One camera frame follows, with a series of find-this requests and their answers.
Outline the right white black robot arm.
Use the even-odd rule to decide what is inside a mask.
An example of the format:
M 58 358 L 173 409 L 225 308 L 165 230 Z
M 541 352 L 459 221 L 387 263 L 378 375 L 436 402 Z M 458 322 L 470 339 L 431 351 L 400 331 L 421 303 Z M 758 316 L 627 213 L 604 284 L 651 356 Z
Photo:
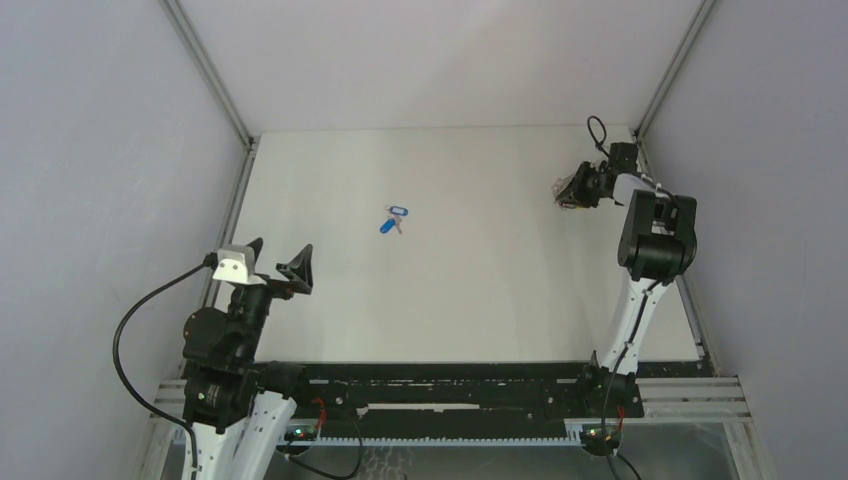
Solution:
M 627 210 L 616 259 L 624 271 L 605 345 L 577 380 L 578 402 L 593 417 L 636 417 L 639 354 L 659 300 L 693 263 L 697 250 L 694 198 L 664 189 L 638 167 L 638 146 L 616 142 L 598 164 L 582 162 L 560 180 L 554 199 L 563 209 L 589 209 L 610 199 Z

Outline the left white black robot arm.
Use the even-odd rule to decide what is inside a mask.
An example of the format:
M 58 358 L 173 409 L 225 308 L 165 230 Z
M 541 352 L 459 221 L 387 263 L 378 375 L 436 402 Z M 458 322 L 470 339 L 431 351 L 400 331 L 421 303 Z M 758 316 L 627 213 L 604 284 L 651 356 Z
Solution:
M 313 247 L 306 245 L 289 262 L 277 264 L 278 278 L 256 272 L 262 247 L 260 238 L 228 245 L 203 262 L 214 280 L 233 290 L 226 309 L 203 307 L 183 328 L 187 477 L 263 478 L 290 420 L 305 414 L 313 401 L 304 366 L 255 360 L 272 303 L 311 294 Z

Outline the metal keyring with yellow tip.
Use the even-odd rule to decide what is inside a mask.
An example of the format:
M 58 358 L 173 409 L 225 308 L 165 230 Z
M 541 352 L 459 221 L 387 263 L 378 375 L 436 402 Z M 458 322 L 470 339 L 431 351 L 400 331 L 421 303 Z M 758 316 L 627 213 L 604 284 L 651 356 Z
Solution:
M 573 200 L 572 183 L 574 175 L 558 178 L 552 186 L 554 203 L 562 210 L 572 210 L 579 207 Z

